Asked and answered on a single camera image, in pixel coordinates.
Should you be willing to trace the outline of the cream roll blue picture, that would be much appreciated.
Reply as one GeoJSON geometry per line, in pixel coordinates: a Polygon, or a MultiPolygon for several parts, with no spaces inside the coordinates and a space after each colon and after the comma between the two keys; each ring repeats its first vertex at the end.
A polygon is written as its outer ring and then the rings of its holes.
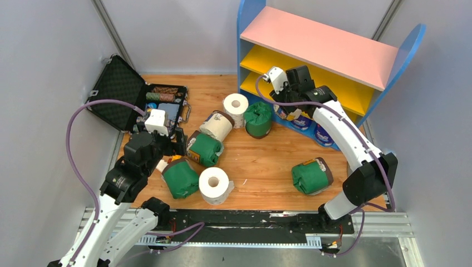
{"type": "Polygon", "coordinates": [[[225,112],[214,110],[199,126],[203,134],[223,142],[235,125],[234,120],[225,112]]]}

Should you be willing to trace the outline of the cream roll brown band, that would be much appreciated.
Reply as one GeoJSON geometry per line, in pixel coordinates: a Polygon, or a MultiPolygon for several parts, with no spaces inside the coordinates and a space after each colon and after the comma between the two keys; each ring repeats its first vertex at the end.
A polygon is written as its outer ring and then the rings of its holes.
{"type": "Polygon", "coordinates": [[[300,117],[302,114],[302,111],[300,109],[296,109],[295,111],[292,112],[287,112],[284,110],[284,106],[279,106],[279,105],[273,105],[273,109],[275,114],[286,121],[293,121],[296,120],[300,117]]]}

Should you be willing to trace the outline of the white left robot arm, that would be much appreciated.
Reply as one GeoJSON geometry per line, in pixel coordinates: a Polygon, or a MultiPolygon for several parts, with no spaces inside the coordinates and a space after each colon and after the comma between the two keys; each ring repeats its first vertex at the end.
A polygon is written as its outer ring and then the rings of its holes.
{"type": "Polygon", "coordinates": [[[147,130],[131,135],[114,167],[100,187],[98,204],[68,253],[49,266],[117,266],[122,257],[147,232],[166,229],[170,206],[151,197],[115,236],[112,231],[128,211],[164,156],[184,155],[187,136],[180,127],[175,137],[147,130]]]}

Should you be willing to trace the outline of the plain green wrapped roll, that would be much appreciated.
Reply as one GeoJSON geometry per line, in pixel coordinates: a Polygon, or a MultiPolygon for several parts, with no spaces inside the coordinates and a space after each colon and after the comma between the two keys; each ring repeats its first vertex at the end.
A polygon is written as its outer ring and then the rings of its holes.
{"type": "Polygon", "coordinates": [[[244,115],[245,130],[255,139],[266,137],[272,127],[272,108],[266,102],[255,102],[248,106],[244,115]]]}

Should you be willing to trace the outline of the blue Tempo tissue pack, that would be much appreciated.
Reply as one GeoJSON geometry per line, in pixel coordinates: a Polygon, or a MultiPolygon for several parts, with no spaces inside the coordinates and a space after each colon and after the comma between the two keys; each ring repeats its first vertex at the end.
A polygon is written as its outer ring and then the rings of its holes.
{"type": "Polygon", "coordinates": [[[299,117],[292,120],[290,123],[291,126],[297,130],[308,131],[312,126],[312,122],[313,121],[310,118],[300,115],[299,117]]]}

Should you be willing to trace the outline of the green wrapped roll right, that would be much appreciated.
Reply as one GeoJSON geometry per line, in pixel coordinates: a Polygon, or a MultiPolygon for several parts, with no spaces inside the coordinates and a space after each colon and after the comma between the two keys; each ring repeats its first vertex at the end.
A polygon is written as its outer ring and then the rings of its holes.
{"type": "Polygon", "coordinates": [[[292,167],[291,174],[293,186],[305,195],[317,195],[334,182],[330,168],[321,157],[292,167]]]}

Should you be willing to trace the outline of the black poker chip case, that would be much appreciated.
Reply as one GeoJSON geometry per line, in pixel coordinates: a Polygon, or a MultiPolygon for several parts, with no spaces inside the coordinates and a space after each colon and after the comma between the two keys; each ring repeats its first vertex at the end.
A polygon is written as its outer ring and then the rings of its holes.
{"type": "MultiPolygon", "coordinates": [[[[175,103],[180,106],[176,123],[166,121],[171,137],[175,128],[187,123],[191,106],[189,89],[180,85],[146,82],[122,57],[112,55],[106,62],[99,79],[91,90],[87,102],[97,100],[124,101],[146,111],[148,103],[175,103]]],[[[136,118],[140,115],[122,105],[105,103],[91,106],[89,110],[121,132],[135,132],[136,118]]]]}

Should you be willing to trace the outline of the blue playing card deck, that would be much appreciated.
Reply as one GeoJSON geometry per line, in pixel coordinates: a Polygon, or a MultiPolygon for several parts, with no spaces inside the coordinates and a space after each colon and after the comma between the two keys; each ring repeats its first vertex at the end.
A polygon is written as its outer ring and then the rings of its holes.
{"type": "Polygon", "coordinates": [[[176,123],[179,117],[180,106],[175,103],[159,103],[158,109],[166,113],[166,118],[169,122],[176,123]]]}

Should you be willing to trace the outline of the green wrapped roll brown band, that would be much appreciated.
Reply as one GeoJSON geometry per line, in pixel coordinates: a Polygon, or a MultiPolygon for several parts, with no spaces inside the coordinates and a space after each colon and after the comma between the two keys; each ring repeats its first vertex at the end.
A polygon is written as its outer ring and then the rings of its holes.
{"type": "Polygon", "coordinates": [[[186,143],[186,155],[204,167],[213,167],[223,153],[223,143],[196,130],[186,143]]]}

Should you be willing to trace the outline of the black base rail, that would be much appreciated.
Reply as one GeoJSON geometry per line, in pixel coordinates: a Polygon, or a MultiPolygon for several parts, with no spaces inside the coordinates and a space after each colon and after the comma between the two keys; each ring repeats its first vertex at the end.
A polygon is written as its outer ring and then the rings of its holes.
{"type": "Polygon", "coordinates": [[[328,222],[317,212],[200,209],[171,210],[154,230],[172,233],[200,222],[195,243],[302,244],[309,234],[338,239],[355,232],[349,215],[328,222]]]}

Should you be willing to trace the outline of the plain white paper towel roll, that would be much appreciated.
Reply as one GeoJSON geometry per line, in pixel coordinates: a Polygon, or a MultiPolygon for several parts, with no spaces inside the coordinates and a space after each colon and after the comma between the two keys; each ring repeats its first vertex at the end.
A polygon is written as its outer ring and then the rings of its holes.
{"type": "Polygon", "coordinates": [[[245,124],[244,113],[249,107],[248,99],[239,93],[229,94],[223,100],[224,112],[234,120],[234,128],[243,128],[245,124]]]}

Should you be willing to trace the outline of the white paper towel roll front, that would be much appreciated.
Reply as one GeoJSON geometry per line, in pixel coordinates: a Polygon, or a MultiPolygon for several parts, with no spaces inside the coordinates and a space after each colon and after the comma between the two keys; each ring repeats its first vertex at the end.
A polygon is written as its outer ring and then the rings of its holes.
{"type": "Polygon", "coordinates": [[[210,205],[220,205],[234,189],[234,182],[229,180],[224,170],[209,167],[199,176],[199,191],[210,205]]]}

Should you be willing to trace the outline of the white toy brick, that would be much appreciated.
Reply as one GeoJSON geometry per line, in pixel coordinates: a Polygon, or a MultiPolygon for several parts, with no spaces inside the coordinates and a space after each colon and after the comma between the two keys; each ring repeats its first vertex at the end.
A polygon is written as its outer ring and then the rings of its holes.
{"type": "Polygon", "coordinates": [[[156,166],[156,169],[159,171],[159,172],[163,172],[164,169],[168,166],[168,162],[165,161],[165,160],[160,160],[156,166]]]}

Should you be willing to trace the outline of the blue shelf with coloured boards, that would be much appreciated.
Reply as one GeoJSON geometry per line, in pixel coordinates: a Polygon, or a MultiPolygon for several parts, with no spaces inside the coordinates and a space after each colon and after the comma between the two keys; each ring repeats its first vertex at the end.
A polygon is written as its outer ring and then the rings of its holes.
{"type": "Polygon", "coordinates": [[[268,96],[258,76],[277,66],[306,65],[317,86],[328,86],[361,126],[392,89],[419,49],[426,26],[418,24],[400,47],[319,23],[267,5],[241,1],[237,15],[238,91],[250,102],[268,96]]]}

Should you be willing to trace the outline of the green wrapped roll front left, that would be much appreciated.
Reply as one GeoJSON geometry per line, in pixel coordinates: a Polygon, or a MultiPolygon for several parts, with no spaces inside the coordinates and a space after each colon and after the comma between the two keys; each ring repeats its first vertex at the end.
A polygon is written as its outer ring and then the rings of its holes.
{"type": "Polygon", "coordinates": [[[162,177],[174,199],[185,199],[199,190],[199,175],[185,158],[169,163],[162,177]]]}

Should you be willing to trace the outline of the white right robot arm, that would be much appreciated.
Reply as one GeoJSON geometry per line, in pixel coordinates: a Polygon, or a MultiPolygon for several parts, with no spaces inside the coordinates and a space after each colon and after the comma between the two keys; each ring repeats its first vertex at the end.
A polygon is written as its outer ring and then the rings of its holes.
{"type": "Polygon", "coordinates": [[[306,113],[327,131],[345,156],[351,174],[343,182],[342,191],[325,203],[318,225],[332,232],[340,218],[368,201],[388,192],[393,186],[397,157],[373,145],[347,116],[335,93],[326,85],[317,87],[307,66],[286,71],[272,67],[264,78],[271,83],[271,99],[285,114],[306,113]]]}

